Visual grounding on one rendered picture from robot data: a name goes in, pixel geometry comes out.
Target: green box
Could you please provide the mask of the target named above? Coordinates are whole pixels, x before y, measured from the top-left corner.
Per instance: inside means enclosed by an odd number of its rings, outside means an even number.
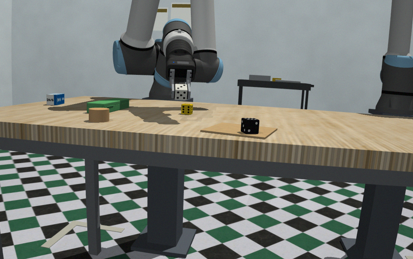
[[[120,110],[129,108],[129,99],[128,98],[111,98],[106,101],[120,101]]]
[[[87,113],[89,113],[90,108],[109,108],[109,112],[111,113],[120,109],[120,102],[112,100],[87,102]]]

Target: metal table frame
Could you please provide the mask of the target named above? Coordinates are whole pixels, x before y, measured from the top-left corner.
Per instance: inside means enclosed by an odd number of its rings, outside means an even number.
[[[265,88],[278,88],[278,89],[292,89],[292,90],[302,90],[302,99],[300,100],[300,108],[303,108],[304,104],[304,91],[307,93],[305,95],[305,109],[307,110],[308,103],[308,92],[313,87],[313,84],[308,83],[293,83],[293,82],[274,82],[274,81],[259,81],[259,80],[238,80],[238,105],[241,105],[241,97],[243,94],[243,87],[265,87]]]
[[[132,250],[135,248],[135,251],[186,257],[186,252],[180,254],[179,251],[188,250],[195,233],[195,230],[182,228],[183,172],[187,168],[269,177],[365,183],[357,238],[342,239],[341,244],[350,259],[401,258],[395,250],[395,242],[406,186],[413,186],[412,172],[154,153],[1,137],[0,149],[85,159],[88,245],[89,253],[93,255],[101,252],[98,205],[98,161],[101,160],[149,166],[149,231],[136,239],[134,244],[139,245],[132,246]],[[147,241],[157,242],[158,245],[147,244]],[[0,236],[0,259],[2,258]]]

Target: wooden tabletop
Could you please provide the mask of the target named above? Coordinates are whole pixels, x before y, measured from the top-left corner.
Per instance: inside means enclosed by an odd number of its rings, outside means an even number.
[[[0,108],[0,137],[230,159],[413,172],[413,118],[193,102],[130,99],[110,121],[88,122],[86,103],[66,98]],[[277,128],[266,139],[200,132],[257,118]]]

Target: wooden cylinder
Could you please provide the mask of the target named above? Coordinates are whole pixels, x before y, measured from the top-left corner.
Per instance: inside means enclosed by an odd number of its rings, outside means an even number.
[[[107,122],[109,121],[109,108],[89,108],[89,122]]]

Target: gray wall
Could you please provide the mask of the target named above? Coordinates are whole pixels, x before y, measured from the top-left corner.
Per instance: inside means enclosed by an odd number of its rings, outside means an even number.
[[[171,2],[189,1],[160,0],[159,6]],[[309,109],[367,113],[382,89],[391,2],[216,0],[216,46],[224,73],[216,83],[193,83],[192,97],[236,104],[238,79],[269,75],[315,85]],[[152,76],[120,75],[113,68],[113,41],[126,31],[130,5],[129,0],[13,1],[13,104],[44,101],[48,93],[147,97]],[[6,9],[0,9],[0,106],[10,104],[6,97],[12,90],[10,38],[2,29],[10,23]],[[245,87],[243,104],[300,108],[300,91]]]

